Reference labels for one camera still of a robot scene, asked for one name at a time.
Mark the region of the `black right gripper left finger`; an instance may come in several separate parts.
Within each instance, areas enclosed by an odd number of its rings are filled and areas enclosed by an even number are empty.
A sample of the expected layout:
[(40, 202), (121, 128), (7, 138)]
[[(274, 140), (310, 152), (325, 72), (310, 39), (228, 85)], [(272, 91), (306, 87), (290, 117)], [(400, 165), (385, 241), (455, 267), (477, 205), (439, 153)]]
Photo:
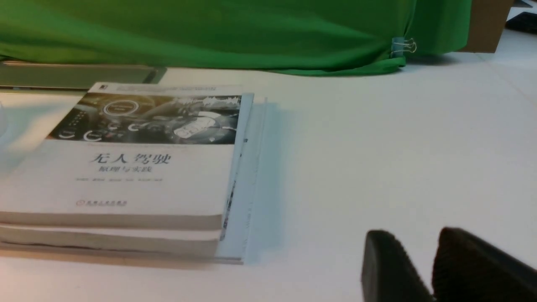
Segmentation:
[(380, 229), (365, 237), (361, 268), (365, 302), (433, 302), (403, 245), (394, 235)]

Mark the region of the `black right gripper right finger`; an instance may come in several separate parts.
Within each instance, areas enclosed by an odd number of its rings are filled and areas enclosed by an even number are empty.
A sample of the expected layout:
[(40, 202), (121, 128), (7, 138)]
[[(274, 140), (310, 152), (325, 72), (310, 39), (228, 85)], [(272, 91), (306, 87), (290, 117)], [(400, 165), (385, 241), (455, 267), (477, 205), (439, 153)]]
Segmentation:
[(535, 268), (462, 228), (445, 227), (432, 269), (438, 302), (535, 302)]

